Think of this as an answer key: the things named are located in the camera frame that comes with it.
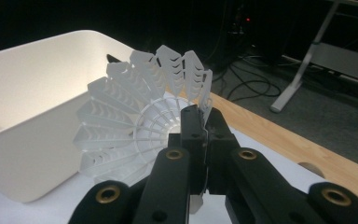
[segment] white fan-shaped object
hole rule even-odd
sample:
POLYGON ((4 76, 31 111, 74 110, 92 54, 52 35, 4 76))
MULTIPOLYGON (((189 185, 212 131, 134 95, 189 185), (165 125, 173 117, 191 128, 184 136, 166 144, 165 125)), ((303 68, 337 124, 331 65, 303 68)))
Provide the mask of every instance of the white fan-shaped object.
POLYGON ((131 186, 150 174, 168 134, 180 132, 182 108, 198 99, 206 122, 212 71, 204 71, 194 51, 182 57, 165 46, 156 55, 135 50, 129 63, 110 63, 106 71, 88 85, 90 100, 77 111, 79 172, 131 186))

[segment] wooden table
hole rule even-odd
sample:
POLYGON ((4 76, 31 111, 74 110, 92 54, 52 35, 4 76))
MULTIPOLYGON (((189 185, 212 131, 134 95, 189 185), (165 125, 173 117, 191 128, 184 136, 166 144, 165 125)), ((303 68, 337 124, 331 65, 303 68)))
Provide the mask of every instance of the wooden table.
POLYGON ((223 113, 229 126, 270 147, 291 161, 315 165, 322 170, 325 179, 351 190, 358 196, 357 163, 215 94, 212 94, 212 98, 213 107, 223 113))

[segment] white plastic bin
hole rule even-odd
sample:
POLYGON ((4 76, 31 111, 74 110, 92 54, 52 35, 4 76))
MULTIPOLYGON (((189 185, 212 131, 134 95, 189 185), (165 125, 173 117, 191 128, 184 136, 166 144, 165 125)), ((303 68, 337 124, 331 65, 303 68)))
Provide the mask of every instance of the white plastic bin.
POLYGON ((0 51, 0 192, 33 201, 79 167, 76 111, 87 85, 106 76, 106 55, 128 61, 132 49, 78 31, 0 51))

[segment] metal desk leg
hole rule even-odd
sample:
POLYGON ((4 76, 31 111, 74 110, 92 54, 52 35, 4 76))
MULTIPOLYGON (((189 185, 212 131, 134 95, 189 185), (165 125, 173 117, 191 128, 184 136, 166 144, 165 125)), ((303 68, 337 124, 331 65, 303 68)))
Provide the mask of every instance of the metal desk leg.
POLYGON ((281 112, 284 106, 287 104, 287 102, 289 102, 289 100, 292 98, 292 96, 301 86, 302 83, 301 78, 305 70, 307 69, 308 64, 310 63, 310 60, 312 59, 313 52, 315 52, 319 43, 321 42, 322 36, 324 35, 324 31, 326 30, 330 21, 333 19, 333 16, 337 11, 340 2, 341 0, 334 1, 334 4, 331 6, 326 17, 324 18, 324 23, 322 23, 322 26, 319 29, 318 34, 316 35, 315 39, 310 45, 310 48, 308 49, 307 54, 304 57, 304 60, 302 61, 300 67, 298 68, 298 71, 292 83, 290 83, 289 86, 286 87, 286 89, 281 93, 278 99, 276 99, 276 101, 270 107, 270 110, 272 110, 273 112, 275 113, 281 112))

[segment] desk foot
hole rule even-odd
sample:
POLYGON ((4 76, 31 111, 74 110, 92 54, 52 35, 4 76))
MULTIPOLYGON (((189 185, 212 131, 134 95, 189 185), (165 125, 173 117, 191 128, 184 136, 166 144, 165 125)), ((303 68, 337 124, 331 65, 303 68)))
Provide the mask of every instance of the desk foot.
POLYGON ((275 113, 281 112, 287 102, 289 102, 289 100, 301 86, 301 84, 302 82, 299 81, 296 84, 291 83, 289 86, 287 86, 286 89, 278 97, 278 99, 275 100, 274 104, 269 107, 269 109, 275 113))

